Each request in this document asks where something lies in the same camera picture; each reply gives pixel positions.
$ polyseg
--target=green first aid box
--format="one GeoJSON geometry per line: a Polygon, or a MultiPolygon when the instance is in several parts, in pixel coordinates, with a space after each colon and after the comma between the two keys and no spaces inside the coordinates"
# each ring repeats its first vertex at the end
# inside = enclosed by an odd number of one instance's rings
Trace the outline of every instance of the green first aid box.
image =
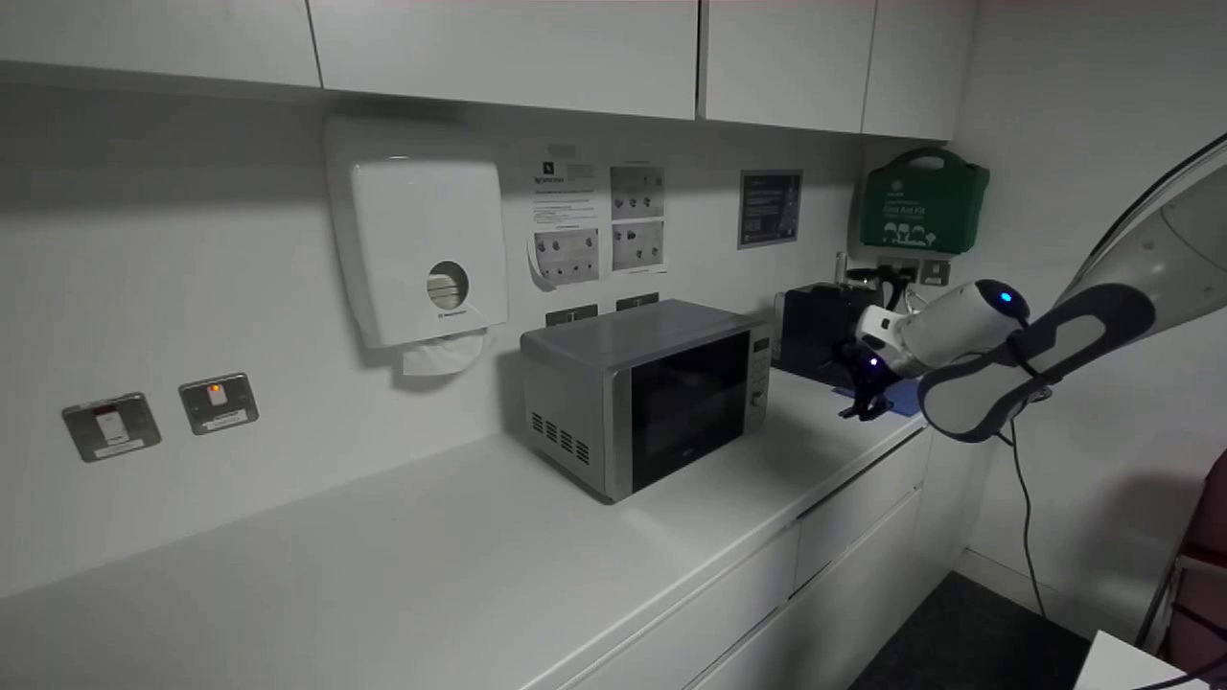
{"type": "Polygon", "coordinates": [[[950,149],[910,149],[875,170],[858,204],[858,243],[916,253],[967,253],[980,217],[989,170],[950,149]]]}

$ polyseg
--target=kitchen counter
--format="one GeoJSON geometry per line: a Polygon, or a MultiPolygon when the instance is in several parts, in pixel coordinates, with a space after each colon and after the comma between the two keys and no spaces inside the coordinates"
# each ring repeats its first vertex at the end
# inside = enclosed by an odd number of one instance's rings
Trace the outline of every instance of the kitchen counter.
{"type": "Polygon", "coordinates": [[[0,685],[561,685],[921,429],[787,370],[765,397],[616,506],[490,438],[0,600],[0,685]]]}

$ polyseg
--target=floor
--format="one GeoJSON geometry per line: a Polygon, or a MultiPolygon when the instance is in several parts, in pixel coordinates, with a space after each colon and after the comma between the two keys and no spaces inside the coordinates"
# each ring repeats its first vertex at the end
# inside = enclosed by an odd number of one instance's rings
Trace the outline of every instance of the floor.
{"type": "Polygon", "coordinates": [[[950,575],[853,678],[853,690],[1071,690],[1087,643],[950,575]]]}

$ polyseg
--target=microwave window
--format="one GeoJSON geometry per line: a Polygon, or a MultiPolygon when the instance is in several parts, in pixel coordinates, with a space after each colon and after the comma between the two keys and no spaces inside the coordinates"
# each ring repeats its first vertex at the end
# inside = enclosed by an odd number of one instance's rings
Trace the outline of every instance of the microwave window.
{"type": "Polygon", "coordinates": [[[743,429],[746,335],[633,370],[633,485],[646,485],[743,429]]]}

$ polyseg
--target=upper cabinet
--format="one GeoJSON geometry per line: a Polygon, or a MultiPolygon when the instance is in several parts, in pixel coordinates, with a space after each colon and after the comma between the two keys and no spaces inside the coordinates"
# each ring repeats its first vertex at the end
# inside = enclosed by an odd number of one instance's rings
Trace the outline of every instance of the upper cabinet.
{"type": "Polygon", "coordinates": [[[704,0],[701,116],[858,130],[875,0],[704,0]]]}
{"type": "Polygon", "coordinates": [[[867,133],[956,139],[972,0],[878,0],[867,133]]]}
{"type": "Polygon", "coordinates": [[[0,0],[0,63],[318,83],[301,0],[0,0]]]}
{"type": "Polygon", "coordinates": [[[704,0],[701,116],[950,139],[972,0],[704,0]]]}
{"type": "Polygon", "coordinates": [[[692,0],[311,0],[320,83],[692,119],[692,0]]]}

